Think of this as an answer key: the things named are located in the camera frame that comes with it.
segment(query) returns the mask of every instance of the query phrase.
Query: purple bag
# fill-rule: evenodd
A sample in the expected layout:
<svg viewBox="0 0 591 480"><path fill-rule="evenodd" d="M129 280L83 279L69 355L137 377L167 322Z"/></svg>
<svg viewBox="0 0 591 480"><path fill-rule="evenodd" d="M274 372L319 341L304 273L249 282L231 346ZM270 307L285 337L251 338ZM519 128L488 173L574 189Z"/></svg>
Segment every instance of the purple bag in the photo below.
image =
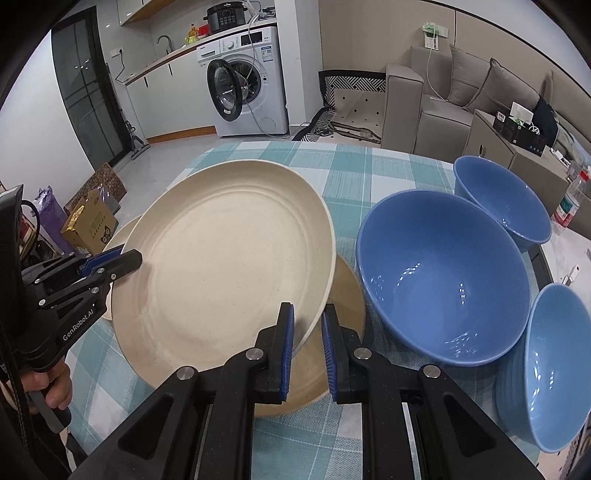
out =
<svg viewBox="0 0 591 480"><path fill-rule="evenodd" d="M65 254L73 252L72 246L61 235L61 228L68 220L68 216L60 204L57 203L51 187L47 186L46 189L39 189L39 195L37 195L34 202L39 210L41 226L47 234Z"/></svg>

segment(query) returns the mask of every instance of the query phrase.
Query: side table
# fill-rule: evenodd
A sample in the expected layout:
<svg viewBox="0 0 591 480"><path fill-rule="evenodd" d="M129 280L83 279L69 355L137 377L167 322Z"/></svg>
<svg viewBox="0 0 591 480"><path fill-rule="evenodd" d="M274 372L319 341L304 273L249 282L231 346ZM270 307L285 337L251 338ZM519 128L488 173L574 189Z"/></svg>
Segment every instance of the side table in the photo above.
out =
<svg viewBox="0 0 591 480"><path fill-rule="evenodd" d="M492 128L493 121L492 115L480 110L475 112L464 155L488 158L511 170L532 188L551 215L569 186L566 167L548 147L539 157L510 143ZM591 239L591 200L588 197L584 198L569 228Z"/></svg>

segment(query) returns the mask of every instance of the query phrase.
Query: blue bowl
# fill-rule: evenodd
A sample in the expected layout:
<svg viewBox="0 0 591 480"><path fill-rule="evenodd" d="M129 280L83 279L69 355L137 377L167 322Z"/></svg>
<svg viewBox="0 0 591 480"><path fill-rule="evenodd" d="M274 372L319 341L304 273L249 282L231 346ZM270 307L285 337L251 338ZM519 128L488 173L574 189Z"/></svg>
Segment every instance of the blue bowl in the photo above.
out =
<svg viewBox="0 0 591 480"><path fill-rule="evenodd" d="M469 155L453 164L455 194L476 203L500 222L527 252L550 240L550 217L534 191L513 172L493 161Z"/></svg>
<svg viewBox="0 0 591 480"><path fill-rule="evenodd" d="M467 200L427 190L386 197L363 221L356 254L383 323L433 359L484 365L525 329L530 285L519 250Z"/></svg>
<svg viewBox="0 0 591 480"><path fill-rule="evenodd" d="M546 285L496 376L496 406L512 433L548 453L573 440L591 409L590 346L583 302L562 284Z"/></svg>

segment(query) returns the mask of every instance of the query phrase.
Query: rice cooker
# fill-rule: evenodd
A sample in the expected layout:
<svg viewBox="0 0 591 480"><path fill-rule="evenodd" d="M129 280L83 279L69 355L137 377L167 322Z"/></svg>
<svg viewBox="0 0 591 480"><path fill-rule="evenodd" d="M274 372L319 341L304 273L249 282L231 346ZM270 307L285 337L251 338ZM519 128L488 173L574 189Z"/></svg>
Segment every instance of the rice cooker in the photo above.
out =
<svg viewBox="0 0 591 480"><path fill-rule="evenodd" d="M203 17L209 24L209 33L214 34L228 28L245 25L244 12L246 7L242 2L225 2L207 9L207 16Z"/></svg>

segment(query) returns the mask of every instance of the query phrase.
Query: bottle label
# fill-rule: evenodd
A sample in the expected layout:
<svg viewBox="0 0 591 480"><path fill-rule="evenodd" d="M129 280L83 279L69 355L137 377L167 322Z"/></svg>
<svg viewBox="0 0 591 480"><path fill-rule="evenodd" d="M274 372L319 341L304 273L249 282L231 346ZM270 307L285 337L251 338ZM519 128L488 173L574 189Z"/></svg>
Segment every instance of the bottle label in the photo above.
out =
<svg viewBox="0 0 591 480"><path fill-rule="evenodd" d="M568 195L565 195L554 212L554 220L563 227L567 227L573 219L574 214L579 210L579 205L573 202Z"/></svg>

